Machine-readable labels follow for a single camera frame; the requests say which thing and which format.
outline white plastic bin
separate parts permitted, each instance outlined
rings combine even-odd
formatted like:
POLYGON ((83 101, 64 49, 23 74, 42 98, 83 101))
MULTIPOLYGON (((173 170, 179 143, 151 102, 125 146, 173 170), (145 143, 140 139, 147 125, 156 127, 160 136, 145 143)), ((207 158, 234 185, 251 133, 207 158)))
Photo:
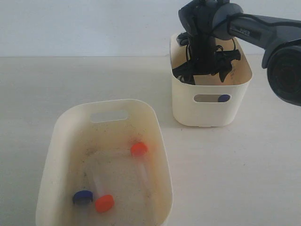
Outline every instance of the white plastic bin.
POLYGON ((78 213, 72 196, 89 189, 85 168, 91 162, 97 163, 101 180, 114 197, 115 205, 101 214, 91 205, 87 226, 166 224, 173 195, 155 112, 142 101, 115 100, 79 105, 58 119, 40 185, 37 226, 77 225, 78 213), (148 147, 151 194, 147 196, 130 153, 137 142, 148 147))
MULTIPOLYGON (((186 62, 186 47, 178 45, 176 38, 171 37, 170 57, 172 69, 186 62)), ((247 87, 252 79, 252 71, 236 39, 241 60, 232 61, 233 70, 224 83, 219 74, 194 76, 196 85, 180 82, 172 74, 172 100, 175 119, 186 126, 218 127, 233 122, 247 87), (222 95, 229 95, 227 102, 218 102, 222 95)), ((233 50, 233 41, 216 40, 224 50, 233 50)))

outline table surface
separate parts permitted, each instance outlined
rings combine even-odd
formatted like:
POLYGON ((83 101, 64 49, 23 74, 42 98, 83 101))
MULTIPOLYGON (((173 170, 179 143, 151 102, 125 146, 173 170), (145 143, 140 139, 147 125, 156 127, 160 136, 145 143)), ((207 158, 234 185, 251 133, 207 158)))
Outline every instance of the table surface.
POLYGON ((271 91, 262 56, 236 119, 172 114, 169 58, 0 58, 0 225, 33 226, 52 129, 72 106, 134 98, 157 113, 174 188, 171 226, 300 226, 301 108, 271 91))

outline white wall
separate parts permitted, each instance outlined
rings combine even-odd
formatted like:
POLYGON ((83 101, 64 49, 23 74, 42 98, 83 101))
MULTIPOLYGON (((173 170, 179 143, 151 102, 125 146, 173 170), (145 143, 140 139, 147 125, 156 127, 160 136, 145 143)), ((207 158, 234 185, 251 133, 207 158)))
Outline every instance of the white wall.
MULTIPOLYGON (((0 57, 157 56, 189 0, 0 0, 0 57)), ((233 0, 246 13, 300 19, 299 0, 233 0)), ((243 43, 246 53, 262 50, 243 43)))

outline bin handle hole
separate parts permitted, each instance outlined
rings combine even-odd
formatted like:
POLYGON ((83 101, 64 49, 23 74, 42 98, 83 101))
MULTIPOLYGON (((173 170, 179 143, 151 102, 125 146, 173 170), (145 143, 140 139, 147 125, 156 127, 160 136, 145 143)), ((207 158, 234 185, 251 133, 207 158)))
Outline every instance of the bin handle hole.
POLYGON ((111 112, 99 112, 92 114, 90 120, 92 123, 100 123, 106 121, 120 121, 128 118, 128 112, 126 110, 111 111, 111 112))
POLYGON ((209 94, 198 94, 194 96, 194 101, 198 103, 224 103, 231 99, 228 94, 224 95, 209 95, 209 94))

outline plastic test tube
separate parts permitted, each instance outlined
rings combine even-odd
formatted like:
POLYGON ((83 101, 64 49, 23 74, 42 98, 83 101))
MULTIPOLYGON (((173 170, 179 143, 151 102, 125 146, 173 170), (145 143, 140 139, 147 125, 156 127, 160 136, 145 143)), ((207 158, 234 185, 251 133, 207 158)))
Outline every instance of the plastic test tube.
POLYGON ((103 184, 97 172, 95 172, 92 169, 89 169, 87 175, 88 175, 89 184, 94 191, 94 197, 96 198, 95 201, 96 211, 99 213, 103 213, 110 210, 115 204, 113 196, 110 194, 105 194, 103 189, 103 184))
POLYGON ((76 192, 72 198, 73 204, 76 205, 77 214, 76 214, 76 224, 79 226, 87 226, 88 214, 89 214, 89 205, 93 201, 93 193, 91 191, 79 191, 76 192))
POLYGON ((147 146, 144 143, 137 143, 131 147, 131 155, 136 160, 136 167, 139 179, 142 181, 144 187, 149 192, 150 182, 145 166, 146 159, 145 154, 147 153, 147 146))

